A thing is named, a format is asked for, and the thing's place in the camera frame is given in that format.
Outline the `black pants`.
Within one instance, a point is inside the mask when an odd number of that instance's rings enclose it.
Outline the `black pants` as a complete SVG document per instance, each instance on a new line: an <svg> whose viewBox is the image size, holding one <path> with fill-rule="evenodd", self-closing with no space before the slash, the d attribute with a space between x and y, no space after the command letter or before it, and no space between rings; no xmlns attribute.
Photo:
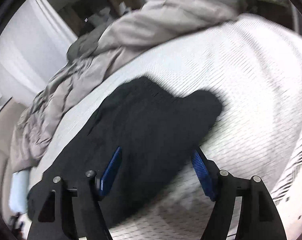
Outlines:
<svg viewBox="0 0 302 240"><path fill-rule="evenodd" d="M109 228L148 204L184 167L222 112L207 90L178 98L143 76L118 86L63 148L28 195L28 217L56 176L100 176L118 147L122 163L101 210Z"/></svg>

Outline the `light blue bolster pillow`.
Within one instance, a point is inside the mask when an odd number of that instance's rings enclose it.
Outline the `light blue bolster pillow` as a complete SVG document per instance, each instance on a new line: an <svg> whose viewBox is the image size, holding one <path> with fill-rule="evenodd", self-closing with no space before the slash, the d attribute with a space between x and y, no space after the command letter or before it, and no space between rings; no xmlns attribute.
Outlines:
<svg viewBox="0 0 302 240"><path fill-rule="evenodd" d="M28 209L28 187L30 170L22 170L12 175L9 208L14 213L24 214Z"/></svg>

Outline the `white honeycomb mattress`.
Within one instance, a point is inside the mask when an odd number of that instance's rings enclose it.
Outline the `white honeycomb mattress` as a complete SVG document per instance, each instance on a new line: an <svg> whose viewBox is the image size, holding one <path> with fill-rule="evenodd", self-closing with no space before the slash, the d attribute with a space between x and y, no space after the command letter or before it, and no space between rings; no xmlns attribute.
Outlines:
<svg viewBox="0 0 302 240"><path fill-rule="evenodd" d="M29 239L199 239L203 154L272 190L301 141L302 36L259 16L165 42L58 127L28 194Z"/></svg>

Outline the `white wardrobe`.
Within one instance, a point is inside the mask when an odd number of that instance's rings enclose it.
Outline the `white wardrobe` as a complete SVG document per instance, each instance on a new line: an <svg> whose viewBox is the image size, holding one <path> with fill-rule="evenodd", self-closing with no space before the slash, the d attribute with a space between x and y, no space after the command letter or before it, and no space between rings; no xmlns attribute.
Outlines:
<svg viewBox="0 0 302 240"><path fill-rule="evenodd" d="M77 39L47 0L26 0L0 36L0 94L30 105Z"/></svg>

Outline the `grey rumpled duvet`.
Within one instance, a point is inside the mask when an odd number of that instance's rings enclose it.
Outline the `grey rumpled duvet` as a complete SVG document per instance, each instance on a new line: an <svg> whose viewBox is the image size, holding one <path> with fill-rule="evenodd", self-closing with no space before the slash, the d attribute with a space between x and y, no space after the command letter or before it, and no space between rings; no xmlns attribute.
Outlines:
<svg viewBox="0 0 302 240"><path fill-rule="evenodd" d="M239 0L152 0L95 28L67 51L68 62L21 114L12 135L13 172L36 166L72 107L107 77L152 47L234 20Z"/></svg>

